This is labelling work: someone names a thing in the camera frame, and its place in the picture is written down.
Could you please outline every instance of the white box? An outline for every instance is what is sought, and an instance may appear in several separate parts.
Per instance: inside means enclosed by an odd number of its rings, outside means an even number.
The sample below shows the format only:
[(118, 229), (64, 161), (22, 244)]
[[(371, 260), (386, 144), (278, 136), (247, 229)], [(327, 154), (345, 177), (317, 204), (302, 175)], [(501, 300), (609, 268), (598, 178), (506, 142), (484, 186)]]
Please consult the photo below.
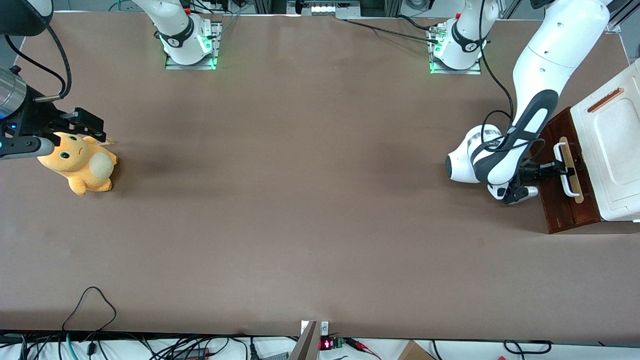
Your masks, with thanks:
[(571, 108), (600, 216), (640, 222), (640, 59)]

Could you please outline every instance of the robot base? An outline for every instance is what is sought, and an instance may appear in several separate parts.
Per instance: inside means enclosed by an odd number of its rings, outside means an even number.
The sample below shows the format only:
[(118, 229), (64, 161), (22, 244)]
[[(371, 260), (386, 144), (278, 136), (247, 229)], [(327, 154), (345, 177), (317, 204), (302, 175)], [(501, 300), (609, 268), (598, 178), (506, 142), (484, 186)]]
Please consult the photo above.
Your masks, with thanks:
[(431, 28), (431, 30), (427, 31), (427, 38), (435, 39), (438, 41), (437, 44), (429, 43), (429, 73), (431, 74), (466, 74), (466, 75), (481, 75), (480, 71), (480, 54), (478, 54), (478, 58), (476, 62), (468, 69), (452, 69), (445, 65), (442, 60), (434, 56), (435, 53), (440, 52), (440, 48), (442, 47), (443, 39), (446, 35), (447, 24), (445, 22), (438, 24), (437, 28)]
[(209, 22), (211, 27), (207, 26), (205, 28), (204, 36), (212, 36), (212, 39), (202, 37), (198, 38), (200, 41), (200, 45), (206, 51), (211, 51), (206, 54), (202, 60), (197, 63), (191, 65), (181, 65), (173, 61), (169, 54), (166, 55), (166, 61), (164, 63), (164, 68), (167, 70), (216, 70), (218, 66), (218, 52), (220, 51), (220, 35), (222, 34), (222, 22), (211, 22), (209, 19), (204, 19), (205, 22)]

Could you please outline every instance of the stuffed animal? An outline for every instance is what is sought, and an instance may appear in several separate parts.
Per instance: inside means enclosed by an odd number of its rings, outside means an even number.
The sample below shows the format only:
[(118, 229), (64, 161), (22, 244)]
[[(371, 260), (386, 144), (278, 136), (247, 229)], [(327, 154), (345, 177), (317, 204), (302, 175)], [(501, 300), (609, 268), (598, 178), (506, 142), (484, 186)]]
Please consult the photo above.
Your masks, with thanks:
[(96, 145), (98, 141), (90, 136), (56, 133), (60, 137), (60, 146), (53, 153), (39, 156), (38, 160), (49, 169), (69, 180), (74, 193), (84, 196), (87, 190), (108, 192), (113, 185), (109, 176), (118, 158)]

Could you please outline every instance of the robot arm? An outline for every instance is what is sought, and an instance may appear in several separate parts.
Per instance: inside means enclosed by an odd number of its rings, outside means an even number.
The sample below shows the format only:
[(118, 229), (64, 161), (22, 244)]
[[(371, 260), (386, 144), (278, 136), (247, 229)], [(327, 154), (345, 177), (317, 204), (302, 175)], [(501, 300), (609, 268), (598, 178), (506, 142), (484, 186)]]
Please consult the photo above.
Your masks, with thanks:
[[(433, 56), (446, 66), (463, 70), (476, 62), (480, 47), (489, 30), (498, 19), (499, 9), (496, 0), (465, 0), (465, 7), (460, 16), (444, 23), (445, 34), (442, 45), (437, 47)], [(479, 18), (482, 19), (482, 34), (479, 33)]]
[(555, 0), (547, 5), (545, 20), (513, 70), (518, 106), (507, 133), (502, 135), (493, 125), (471, 129), (447, 157), (451, 179), (487, 184), (496, 199), (508, 197), (510, 204), (537, 195), (533, 186), (514, 188), (513, 180), (532, 141), (553, 115), (569, 77), (605, 29), (610, 2)]
[[(191, 65), (209, 54), (211, 21), (187, 15), (180, 0), (134, 0), (152, 19), (164, 50), (181, 65)], [(0, 35), (35, 36), (48, 29), (53, 16), (52, 0), (0, 0)], [(20, 69), (0, 67), (0, 160), (45, 156), (60, 144), (54, 133), (90, 135), (105, 141), (102, 119), (82, 108), (70, 113), (58, 110), (53, 101), (70, 90), (70, 75), (61, 93), (44, 96), (19, 76)]]
[(67, 81), (58, 95), (44, 96), (19, 76), (20, 68), (0, 67), (0, 160), (43, 156), (60, 144), (54, 134), (63, 131), (90, 135), (104, 141), (103, 121), (82, 108), (70, 113), (58, 110), (53, 101), (71, 88), (71, 77), (57, 36), (49, 25), (51, 0), (0, 0), (0, 35), (35, 36), (45, 29), (54, 37), (67, 68)]
[(211, 21), (187, 15), (180, 0), (132, 0), (151, 18), (164, 51), (180, 65), (192, 65), (211, 53)]

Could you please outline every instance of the brown table surface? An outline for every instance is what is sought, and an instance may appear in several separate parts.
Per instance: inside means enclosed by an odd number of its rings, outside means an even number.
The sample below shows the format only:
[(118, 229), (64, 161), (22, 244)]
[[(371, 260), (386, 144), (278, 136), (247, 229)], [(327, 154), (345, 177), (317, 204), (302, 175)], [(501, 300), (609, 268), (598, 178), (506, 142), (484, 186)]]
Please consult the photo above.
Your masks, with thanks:
[[(345, 336), (640, 340), (637, 234), (547, 235), (538, 199), (448, 180), (447, 153), (507, 108), (488, 74), (431, 75), (424, 43), (331, 17), (240, 18), (209, 72), (163, 70), (142, 13), (52, 24), (73, 71), (58, 106), (102, 117), (122, 166), (112, 192), (80, 198), (36, 159), (0, 163), (0, 328), (59, 329), (96, 285), (111, 330), (293, 335), (318, 319)], [(509, 88), (539, 25), (492, 31)], [(63, 70), (46, 33), (24, 52)], [(604, 35), (558, 109), (626, 66)], [(108, 318), (94, 293), (69, 327)]]

